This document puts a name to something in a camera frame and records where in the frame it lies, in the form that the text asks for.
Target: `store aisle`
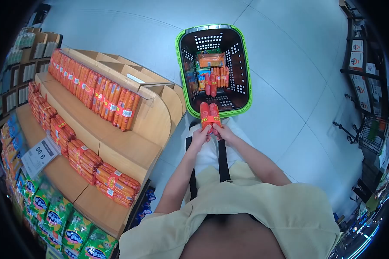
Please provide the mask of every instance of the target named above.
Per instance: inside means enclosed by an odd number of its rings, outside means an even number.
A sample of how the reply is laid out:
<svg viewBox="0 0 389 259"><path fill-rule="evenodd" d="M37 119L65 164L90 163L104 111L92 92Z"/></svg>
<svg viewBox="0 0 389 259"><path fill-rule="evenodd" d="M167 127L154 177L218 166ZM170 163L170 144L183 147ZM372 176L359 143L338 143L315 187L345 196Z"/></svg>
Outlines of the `store aisle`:
<svg viewBox="0 0 389 259"><path fill-rule="evenodd" d="M351 129L360 116L344 99L347 20L336 0L211 0L209 8L220 10L213 16L177 0L48 2L43 30L63 34L64 47L116 53L179 85L177 34L201 24L237 26L247 45L253 104L234 119L291 180L325 190L338 215L352 211L363 156L332 121ZM151 174L157 197L184 155L192 119L183 117Z"/></svg>

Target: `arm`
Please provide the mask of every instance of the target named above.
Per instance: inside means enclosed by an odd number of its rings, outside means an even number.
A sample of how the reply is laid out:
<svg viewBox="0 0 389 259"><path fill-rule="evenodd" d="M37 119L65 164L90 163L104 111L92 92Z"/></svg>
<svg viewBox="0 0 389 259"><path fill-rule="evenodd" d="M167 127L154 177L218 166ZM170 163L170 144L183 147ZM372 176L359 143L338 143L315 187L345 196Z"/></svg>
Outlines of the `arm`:
<svg viewBox="0 0 389 259"><path fill-rule="evenodd" d="M210 136L207 135L209 129L210 126L206 127L203 131L200 128L193 132L192 143L168 180L154 213L169 214L173 211L180 210L189 186L190 176L195 167L196 155L202 148L202 145L210 140Z"/></svg>
<svg viewBox="0 0 389 259"><path fill-rule="evenodd" d="M231 146L238 150L238 152L245 159L245 162L248 163L248 165L263 183L269 183L278 186L291 183L285 173L271 159L255 148L251 147L240 137L233 134L227 125L222 125L221 128L214 123L213 128L219 132L220 139L225 139Z"/></svg>

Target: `white pants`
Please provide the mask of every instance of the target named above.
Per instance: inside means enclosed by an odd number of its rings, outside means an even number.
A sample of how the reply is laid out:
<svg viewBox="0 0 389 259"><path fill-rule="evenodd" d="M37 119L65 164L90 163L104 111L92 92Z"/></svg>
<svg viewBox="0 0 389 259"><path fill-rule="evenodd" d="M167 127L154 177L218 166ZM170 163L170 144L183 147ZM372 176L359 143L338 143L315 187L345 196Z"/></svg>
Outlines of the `white pants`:
<svg viewBox="0 0 389 259"><path fill-rule="evenodd" d="M233 120L233 118L225 118L222 120L222 123L229 126L229 128L236 136L240 137L249 145L253 146L252 142L245 135L244 131L240 127L238 127L238 124ZM187 134L187 137L192 137L193 132L201 127L202 125L200 123L191 127ZM201 171L203 171L203 169L207 168L210 165L219 171L218 141L216 140L215 135L212 134L211 136L211 140L207 143L204 143L200 152L197 153L196 163L194 166L196 174L200 173ZM226 143L226 159L228 160L228 168L230 168L235 161L244 160L242 156L238 153L238 151L236 151L236 149L231 147L228 143Z"/></svg>

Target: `person's left hand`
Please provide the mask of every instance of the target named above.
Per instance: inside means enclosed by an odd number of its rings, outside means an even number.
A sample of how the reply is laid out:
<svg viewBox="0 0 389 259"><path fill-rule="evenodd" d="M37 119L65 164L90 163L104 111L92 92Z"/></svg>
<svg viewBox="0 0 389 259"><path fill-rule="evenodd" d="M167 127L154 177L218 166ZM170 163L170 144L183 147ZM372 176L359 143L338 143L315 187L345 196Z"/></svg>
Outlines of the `person's left hand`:
<svg viewBox="0 0 389 259"><path fill-rule="evenodd" d="M211 136L207 134L211 125L207 125L204 130L202 128L193 132L192 143L189 148L192 148L195 152L199 152L202 149L202 145L206 142L209 142Z"/></svg>

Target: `yellow shirt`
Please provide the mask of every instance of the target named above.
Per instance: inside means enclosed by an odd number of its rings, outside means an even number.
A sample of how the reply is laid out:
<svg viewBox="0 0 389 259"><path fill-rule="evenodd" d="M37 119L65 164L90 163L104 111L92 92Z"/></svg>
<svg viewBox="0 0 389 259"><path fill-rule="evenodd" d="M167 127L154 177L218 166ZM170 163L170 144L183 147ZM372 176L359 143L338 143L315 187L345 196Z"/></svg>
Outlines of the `yellow shirt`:
<svg viewBox="0 0 389 259"><path fill-rule="evenodd" d="M208 214L248 213L270 228L287 259L328 258L339 239L327 195L318 187L262 183L248 164L229 169L232 182L208 167L196 176L197 197L170 214L146 215L119 240L120 258L178 259ZM189 191L185 200L190 197Z"/></svg>

